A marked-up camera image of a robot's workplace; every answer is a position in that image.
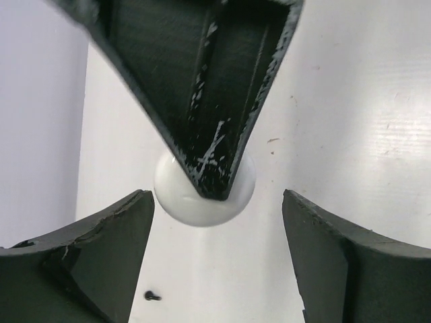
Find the white wall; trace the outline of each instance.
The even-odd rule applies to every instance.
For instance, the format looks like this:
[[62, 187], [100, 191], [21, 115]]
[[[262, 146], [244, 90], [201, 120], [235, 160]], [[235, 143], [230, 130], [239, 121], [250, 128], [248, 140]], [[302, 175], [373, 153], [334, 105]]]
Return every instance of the white wall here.
[[75, 219], [87, 49], [45, 2], [0, 1], [0, 246]]
[[[430, 11], [428, 0], [307, 0], [248, 144], [253, 200], [211, 229], [181, 225], [157, 206], [131, 322], [303, 322], [285, 188], [431, 248]], [[152, 189], [165, 149], [94, 47], [86, 91], [78, 218]], [[164, 299], [145, 301], [148, 289]]]

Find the textured plastic surface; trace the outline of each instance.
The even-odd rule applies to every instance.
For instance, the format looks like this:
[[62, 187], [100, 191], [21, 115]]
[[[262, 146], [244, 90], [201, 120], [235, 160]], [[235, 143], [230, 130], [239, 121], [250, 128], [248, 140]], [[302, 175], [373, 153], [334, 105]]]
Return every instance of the textured plastic surface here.
[[81, 23], [198, 193], [226, 200], [302, 0], [52, 0]]
[[286, 191], [283, 215], [306, 323], [429, 323], [431, 250]]
[[150, 192], [0, 248], [0, 322], [127, 323], [152, 219]]

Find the gray surface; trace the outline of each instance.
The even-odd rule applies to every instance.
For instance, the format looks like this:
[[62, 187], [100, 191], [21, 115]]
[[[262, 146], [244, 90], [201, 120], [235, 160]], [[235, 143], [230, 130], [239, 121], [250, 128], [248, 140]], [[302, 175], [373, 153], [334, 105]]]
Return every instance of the gray surface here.
[[87, 49], [44, 1], [0, 1], [0, 246], [75, 219]]

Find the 3d printed part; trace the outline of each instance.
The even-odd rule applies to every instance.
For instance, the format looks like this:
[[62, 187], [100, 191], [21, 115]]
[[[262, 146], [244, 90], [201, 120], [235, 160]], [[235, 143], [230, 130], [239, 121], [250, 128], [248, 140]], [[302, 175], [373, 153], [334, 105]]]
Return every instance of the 3d printed part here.
[[306, 323], [431, 322], [431, 250], [398, 242], [284, 193]]
[[127, 323], [154, 213], [151, 192], [0, 248], [0, 322]]
[[112, 61], [198, 193], [226, 200], [302, 0], [50, 1]]

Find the small black object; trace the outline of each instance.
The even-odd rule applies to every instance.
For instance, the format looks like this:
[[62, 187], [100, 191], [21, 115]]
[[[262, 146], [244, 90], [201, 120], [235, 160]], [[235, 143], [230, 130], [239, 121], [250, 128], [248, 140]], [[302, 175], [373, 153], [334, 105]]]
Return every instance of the small black object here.
[[51, 2], [118, 69], [197, 192], [226, 200], [303, 0]]
[[283, 216], [306, 323], [430, 323], [431, 250], [286, 191]]
[[154, 295], [152, 291], [146, 291], [144, 297], [148, 301], [161, 301], [162, 298], [160, 296]]
[[0, 322], [127, 323], [153, 213], [151, 192], [137, 191], [0, 249]]

